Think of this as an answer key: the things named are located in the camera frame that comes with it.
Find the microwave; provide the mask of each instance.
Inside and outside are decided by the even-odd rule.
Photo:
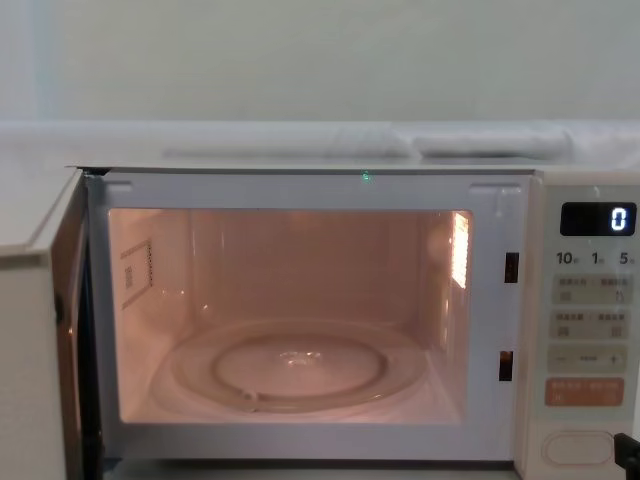
[[[55,480],[99,478],[102,459],[623,478],[634,144],[580,124],[442,128],[4,127],[4,168],[26,172],[6,200],[30,203],[5,203],[2,464]]]

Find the microwave light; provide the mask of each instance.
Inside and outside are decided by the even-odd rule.
[[[459,213],[453,218],[453,248],[451,253],[451,278],[467,288],[467,256],[469,252],[469,220]]]

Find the orange button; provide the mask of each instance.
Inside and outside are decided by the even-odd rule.
[[[624,379],[549,378],[544,398],[549,407],[618,407],[624,398]]]

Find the digital display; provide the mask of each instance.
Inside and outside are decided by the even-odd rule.
[[[635,203],[565,203],[560,234],[565,237],[629,237],[636,231],[636,213]]]

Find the open microwave door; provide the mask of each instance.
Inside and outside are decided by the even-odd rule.
[[[84,478],[78,376],[90,362],[77,368],[78,335],[87,334],[81,318],[90,311],[89,298],[83,298],[84,182],[76,169],[29,180],[16,181],[21,200],[7,210],[19,225],[0,249],[6,322],[0,336],[0,405],[8,422],[0,464],[7,478]]]

